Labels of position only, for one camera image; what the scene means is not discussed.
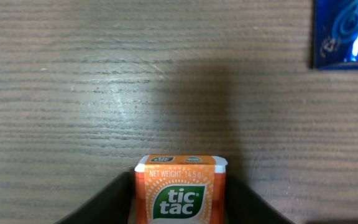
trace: wood grain surface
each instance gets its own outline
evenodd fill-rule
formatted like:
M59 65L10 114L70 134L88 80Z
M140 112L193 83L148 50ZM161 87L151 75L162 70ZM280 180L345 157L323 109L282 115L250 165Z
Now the wood grain surface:
M296 223L358 219L358 71L312 0L0 0L0 223L53 223L145 154L214 154Z

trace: container top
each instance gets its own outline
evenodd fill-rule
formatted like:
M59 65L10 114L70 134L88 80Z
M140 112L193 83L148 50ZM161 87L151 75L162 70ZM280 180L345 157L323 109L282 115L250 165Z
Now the container top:
M205 165L215 166L216 174L226 172L227 161L219 156L184 156L184 155L147 155L144 156L137 166L136 172L144 172L146 165Z

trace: dark object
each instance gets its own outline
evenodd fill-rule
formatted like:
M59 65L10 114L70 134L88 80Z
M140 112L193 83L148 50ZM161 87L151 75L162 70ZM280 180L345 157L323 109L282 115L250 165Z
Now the dark object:
M358 0L316 0L314 67L358 69Z
M134 175L123 173L57 224L126 224L134 193ZM225 203L230 224L290 224L255 192L231 175L227 176Z

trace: blue foil box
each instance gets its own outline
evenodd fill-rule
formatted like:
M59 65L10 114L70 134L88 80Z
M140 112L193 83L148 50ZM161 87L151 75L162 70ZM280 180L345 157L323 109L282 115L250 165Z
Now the blue foil box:
M314 67L358 69L358 0L316 0Z

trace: orange label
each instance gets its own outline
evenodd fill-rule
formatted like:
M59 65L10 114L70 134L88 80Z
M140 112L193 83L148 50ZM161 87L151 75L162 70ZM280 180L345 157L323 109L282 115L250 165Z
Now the orange label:
M149 223L210 223L215 164L211 159L150 156L144 170Z

